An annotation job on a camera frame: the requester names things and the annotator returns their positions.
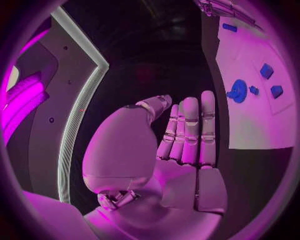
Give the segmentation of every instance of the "blue square button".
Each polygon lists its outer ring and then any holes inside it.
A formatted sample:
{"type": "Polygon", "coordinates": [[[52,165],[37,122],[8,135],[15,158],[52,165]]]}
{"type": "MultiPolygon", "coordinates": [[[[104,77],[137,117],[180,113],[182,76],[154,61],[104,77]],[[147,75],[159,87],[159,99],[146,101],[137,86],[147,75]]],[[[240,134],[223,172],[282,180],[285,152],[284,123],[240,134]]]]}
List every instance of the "blue square button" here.
{"type": "Polygon", "coordinates": [[[274,73],[273,68],[266,63],[262,66],[260,70],[260,74],[266,79],[269,79],[273,73],[274,73]]]}
{"type": "Polygon", "coordinates": [[[284,93],[283,87],[280,86],[280,85],[272,86],[271,87],[271,93],[272,93],[273,97],[276,99],[284,93]]]}

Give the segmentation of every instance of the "robotic hand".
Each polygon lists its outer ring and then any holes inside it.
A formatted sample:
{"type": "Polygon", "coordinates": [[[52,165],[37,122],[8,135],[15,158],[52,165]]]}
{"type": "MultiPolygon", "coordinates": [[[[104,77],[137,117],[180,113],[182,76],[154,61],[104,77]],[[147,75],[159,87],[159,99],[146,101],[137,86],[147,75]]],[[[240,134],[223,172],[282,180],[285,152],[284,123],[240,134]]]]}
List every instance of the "robotic hand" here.
{"type": "Polygon", "coordinates": [[[187,239],[187,231],[189,239],[206,239],[227,208],[215,168],[214,94],[201,95],[200,139],[198,100],[187,97],[172,106],[157,148],[151,123],[171,104],[165,95],[120,108],[99,126],[84,155],[83,180],[98,196],[98,212],[133,239],[187,239]]]}

